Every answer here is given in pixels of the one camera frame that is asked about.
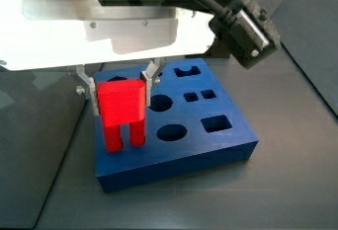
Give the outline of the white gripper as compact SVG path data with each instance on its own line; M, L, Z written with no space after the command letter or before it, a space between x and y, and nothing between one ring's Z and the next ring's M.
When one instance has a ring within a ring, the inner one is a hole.
M98 116L96 84L82 64L150 58L140 72L145 102L160 83L165 57L210 46L210 16L177 8L102 7L97 0L0 0L0 67L29 70L71 66Z

